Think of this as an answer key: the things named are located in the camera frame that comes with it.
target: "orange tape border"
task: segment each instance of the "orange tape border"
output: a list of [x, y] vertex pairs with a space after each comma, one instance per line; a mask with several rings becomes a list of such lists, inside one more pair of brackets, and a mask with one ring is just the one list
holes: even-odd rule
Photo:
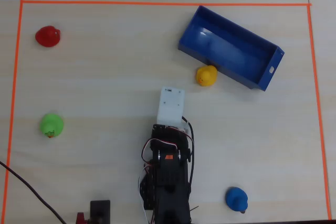
[[[324, 176], [324, 189], [325, 189], [325, 203], [327, 206], [328, 219], [331, 220], [331, 209], [330, 209], [330, 199], [329, 199], [329, 184], [328, 184], [328, 170], [327, 170], [327, 159], [326, 159], [326, 149], [324, 145], [324, 135], [323, 135], [323, 123], [322, 123], [322, 113], [321, 113], [321, 102], [319, 93], [319, 84], [317, 77], [316, 68], [316, 58], [313, 40], [313, 31], [311, 24], [311, 14], [310, 14], [310, 3], [174, 3], [174, 2], [125, 2], [125, 1], [36, 1], [36, 0], [20, 0], [19, 8], [19, 18], [17, 24], [17, 35], [16, 35], [16, 48], [15, 48], [15, 61], [14, 61], [14, 72], [13, 72], [13, 87], [12, 87], [12, 103], [11, 103], [11, 117], [9, 123], [9, 134], [8, 134], [8, 149], [7, 149], [7, 166], [11, 163], [11, 149], [12, 149], [12, 136], [13, 136], [13, 124], [14, 124], [14, 110], [15, 110], [15, 93], [16, 93], [16, 80], [17, 80], [17, 66], [18, 66], [18, 56], [19, 56], [19, 44], [20, 44], [20, 34], [21, 34], [21, 24], [22, 24], [22, 12], [23, 4], [100, 4], [100, 5], [159, 5], [159, 6], [306, 6], [307, 16], [308, 16], [308, 27], [309, 27], [309, 37], [310, 37], [310, 47], [311, 56], [314, 72], [314, 82], [315, 82], [315, 92], [316, 101], [319, 117], [319, 127], [320, 127], [320, 138], [321, 138], [321, 150], [322, 150], [322, 163], [323, 163], [323, 176]], [[5, 186], [4, 186], [4, 197], [1, 215], [1, 224], [5, 223], [6, 214], [6, 203], [7, 203], [7, 193], [8, 193], [8, 177], [9, 172], [6, 170], [5, 174]]]

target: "light wooden table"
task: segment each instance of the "light wooden table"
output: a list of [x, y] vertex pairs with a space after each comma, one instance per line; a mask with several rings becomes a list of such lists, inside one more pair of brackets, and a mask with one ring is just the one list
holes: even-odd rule
[[[5, 160], [18, 2], [1, 6], [0, 154]], [[162, 86], [186, 90], [185, 116], [196, 142], [190, 204], [200, 206], [192, 212], [193, 223], [327, 219], [306, 7], [211, 9], [285, 51], [267, 92], [249, 90], [222, 74], [210, 88], [194, 82], [202, 64], [176, 45], [196, 7], [24, 5], [11, 167], [68, 223], [95, 199], [111, 200], [112, 223], [145, 223], [136, 189], [140, 150], [155, 123]], [[34, 42], [45, 25], [62, 32], [53, 49]], [[50, 111], [66, 122], [62, 135], [52, 140], [38, 132], [40, 118]], [[244, 215], [225, 206], [229, 186], [248, 193]], [[6, 223], [22, 221], [57, 223], [10, 176]]]

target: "blue tray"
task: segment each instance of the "blue tray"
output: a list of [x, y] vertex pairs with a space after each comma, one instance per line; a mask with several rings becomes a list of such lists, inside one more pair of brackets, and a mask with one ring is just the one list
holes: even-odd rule
[[179, 50], [250, 89], [266, 90], [284, 52], [277, 45], [200, 6]]

